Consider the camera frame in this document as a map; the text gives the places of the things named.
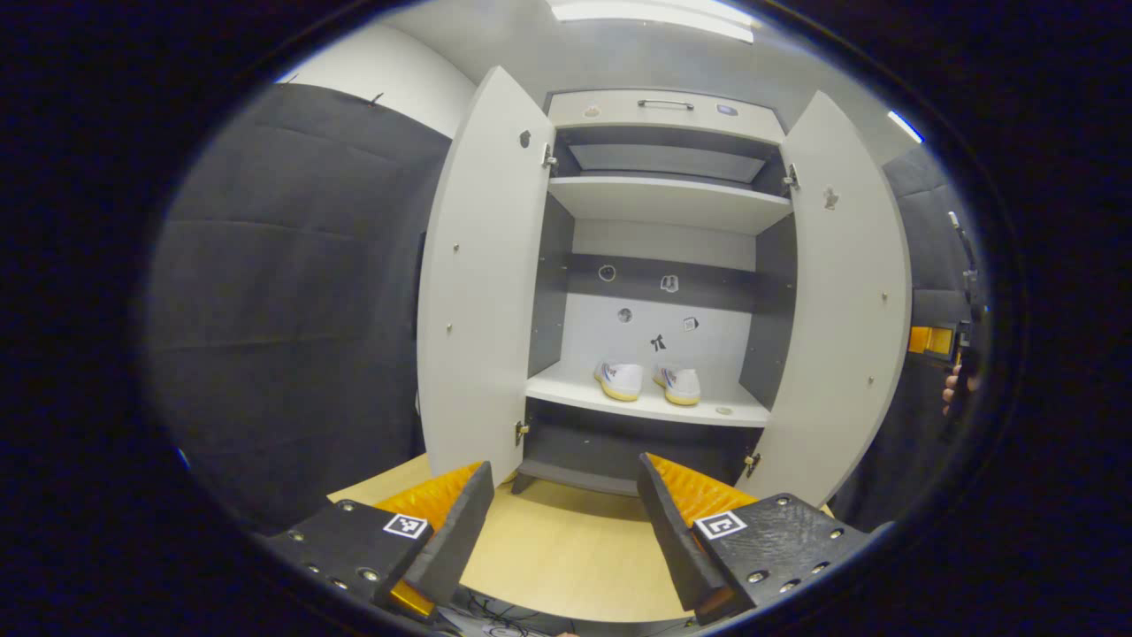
cabinet door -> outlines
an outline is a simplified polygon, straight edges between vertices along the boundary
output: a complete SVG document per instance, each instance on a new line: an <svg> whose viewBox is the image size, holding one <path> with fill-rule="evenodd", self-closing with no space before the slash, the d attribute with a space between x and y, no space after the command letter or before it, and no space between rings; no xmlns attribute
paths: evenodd
<svg viewBox="0 0 1132 637"><path fill-rule="evenodd" d="M555 129L499 67L456 132L432 201L417 322L421 420L434 475L523 458L531 308Z"/></svg>
<svg viewBox="0 0 1132 637"><path fill-rule="evenodd" d="M860 460L892 402L908 348L911 276L889 182L824 93L787 135L782 160L799 182L794 330L758 441L762 462L737 487L820 506Z"/></svg>

ceiling light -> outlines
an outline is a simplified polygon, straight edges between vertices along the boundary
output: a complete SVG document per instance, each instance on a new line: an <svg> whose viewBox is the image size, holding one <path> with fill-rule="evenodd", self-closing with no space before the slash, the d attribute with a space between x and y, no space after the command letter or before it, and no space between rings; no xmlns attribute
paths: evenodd
<svg viewBox="0 0 1132 637"><path fill-rule="evenodd" d="M916 132L916 129L912 128L912 126L910 123L908 123L907 121L904 121L904 118L898 115L897 111L889 111L889 119L891 119L892 121L897 122L897 126L899 126L900 128L902 128L904 130L904 132L908 134L909 137L911 137L912 139L916 139L917 144L923 144L924 143L924 138L919 136L919 132Z"/></svg>
<svg viewBox="0 0 1132 637"><path fill-rule="evenodd" d="M559 21L626 19L676 24L751 44L751 17L712 0L637 0L632 2L547 0Z"/></svg>

door hinge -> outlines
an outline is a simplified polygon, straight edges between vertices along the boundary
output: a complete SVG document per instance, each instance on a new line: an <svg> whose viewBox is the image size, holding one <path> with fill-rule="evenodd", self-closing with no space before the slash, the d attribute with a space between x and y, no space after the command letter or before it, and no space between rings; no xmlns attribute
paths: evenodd
<svg viewBox="0 0 1132 637"><path fill-rule="evenodd" d="M755 467L758 466L758 462L763 459L762 454L748 455L743 459L743 464L747 466L746 477L751 477L751 474L755 473Z"/></svg>
<svg viewBox="0 0 1132 637"><path fill-rule="evenodd" d="M515 423L515 447L523 441L523 437L531 433L531 425L524 425L523 421Z"/></svg>
<svg viewBox="0 0 1132 637"><path fill-rule="evenodd" d="M550 166L550 172L554 173L558 167L558 157L550 154L550 144L542 145L542 167Z"/></svg>
<svg viewBox="0 0 1132 637"><path fill-rule="evenodd" d="M782 184L789 186L795 190L801 188L801 184L798 183L798 169L792 163L786 167L786 177L782 178Z"/></svg>

white sneaker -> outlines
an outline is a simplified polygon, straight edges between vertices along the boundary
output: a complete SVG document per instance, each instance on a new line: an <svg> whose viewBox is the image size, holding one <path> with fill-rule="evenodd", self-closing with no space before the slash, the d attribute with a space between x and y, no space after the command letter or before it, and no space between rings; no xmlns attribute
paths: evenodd
<svg viewBox="0 0 1132 637"><path fill-rule="evenodd" d="M593 371L593 378L601 384L606 396L616 401L636 401L641 396L641 379L644 369L632 363L607 363L602 361Z"/></svg>
<svg viewBox="0 0 1132 637"><path fill-rule="evenodd" d="M700 377L695 370L657 365L652 380L664 388L664 398L672 405L691 406L700 403Z"/></svg>

cabinet shelf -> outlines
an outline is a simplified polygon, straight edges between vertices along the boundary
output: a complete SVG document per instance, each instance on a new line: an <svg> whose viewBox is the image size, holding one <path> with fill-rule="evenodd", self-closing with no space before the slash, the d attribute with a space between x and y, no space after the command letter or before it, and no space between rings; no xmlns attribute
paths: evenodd
<svg viewBox="0 0 1132 637"><path fill-rule="evenodd" d="M556 177L549 190L575 218L668 223L751 235L794 209L783 197L678 179Z"/></svg>
<svg viewBox="0 0 1132 637"><path fill-rule="evenodd" d="M559 361L526 380L528 398L538 398L584 410L657 421L724 428L765 428L770 412L739 384L723 381L711 370L696 370L703 396L698 405L681 407L664 399L664 391L646 378L641 396L632 402L614 401L593 380L595 364ZM718 410L729 410L721 414Z"/></svg>

